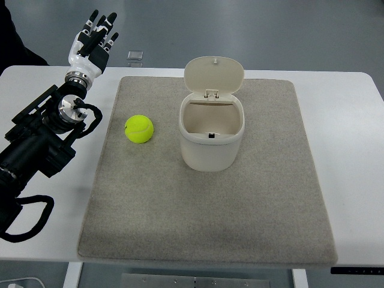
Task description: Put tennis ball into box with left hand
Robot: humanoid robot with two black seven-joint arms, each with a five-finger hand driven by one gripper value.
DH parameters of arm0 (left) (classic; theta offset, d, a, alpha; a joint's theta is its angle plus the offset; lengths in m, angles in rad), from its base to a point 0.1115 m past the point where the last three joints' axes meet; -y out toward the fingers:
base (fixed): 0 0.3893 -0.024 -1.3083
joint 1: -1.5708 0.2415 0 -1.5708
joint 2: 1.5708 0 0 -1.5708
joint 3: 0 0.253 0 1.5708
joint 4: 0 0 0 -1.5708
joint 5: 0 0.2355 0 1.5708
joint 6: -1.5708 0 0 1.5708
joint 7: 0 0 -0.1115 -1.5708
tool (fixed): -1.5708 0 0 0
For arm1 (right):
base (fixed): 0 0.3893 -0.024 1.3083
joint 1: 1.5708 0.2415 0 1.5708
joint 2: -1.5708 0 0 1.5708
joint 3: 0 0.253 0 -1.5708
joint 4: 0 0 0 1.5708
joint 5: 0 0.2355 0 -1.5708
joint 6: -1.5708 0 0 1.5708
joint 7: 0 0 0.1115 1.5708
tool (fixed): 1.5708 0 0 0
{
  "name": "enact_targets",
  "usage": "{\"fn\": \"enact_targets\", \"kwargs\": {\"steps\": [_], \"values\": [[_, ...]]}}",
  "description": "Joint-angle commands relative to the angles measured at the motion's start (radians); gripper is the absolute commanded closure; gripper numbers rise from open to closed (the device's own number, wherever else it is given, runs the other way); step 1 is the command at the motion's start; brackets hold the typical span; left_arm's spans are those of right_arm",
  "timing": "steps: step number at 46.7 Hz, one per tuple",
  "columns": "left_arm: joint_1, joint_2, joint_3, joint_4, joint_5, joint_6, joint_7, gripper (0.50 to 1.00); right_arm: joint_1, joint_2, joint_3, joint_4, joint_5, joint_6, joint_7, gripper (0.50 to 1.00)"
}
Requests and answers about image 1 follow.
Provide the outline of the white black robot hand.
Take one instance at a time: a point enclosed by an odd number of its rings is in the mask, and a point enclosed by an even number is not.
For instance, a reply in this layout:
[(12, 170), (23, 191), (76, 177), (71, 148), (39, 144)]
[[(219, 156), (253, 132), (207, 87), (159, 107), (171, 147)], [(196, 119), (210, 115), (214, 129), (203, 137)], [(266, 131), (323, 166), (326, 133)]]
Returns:
[(119, 36), (117, 32), (110, 35), (117, 16), (112, 12), (98, 17), (98, 10), (94, 10), (73, 41), (68, 55), (69, 76), (80, 76), (91, 82), (104, 73), (109, 53)]

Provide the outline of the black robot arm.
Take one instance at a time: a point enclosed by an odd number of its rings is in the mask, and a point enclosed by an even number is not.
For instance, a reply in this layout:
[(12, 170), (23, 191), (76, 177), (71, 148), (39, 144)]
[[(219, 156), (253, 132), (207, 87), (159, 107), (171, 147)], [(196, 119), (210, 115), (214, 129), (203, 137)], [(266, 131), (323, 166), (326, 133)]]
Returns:
[[(50, 196), (21, 197), (27, 183), (41, 172), (48, 178), (60, 172), (75, 156), (75, 140), (93, 132), (103, 118), (99, 108), (84, 102), (94, 78), (69, 71), (61, 86), (53, 85), (12, 120), (5, 135), (9, 145), (1, 152), (1, 239), (18, 243), (42, 231), (54, 207)], [(7, 233), (24, 205), (43, 203), (40, 219), (30, 231)]]

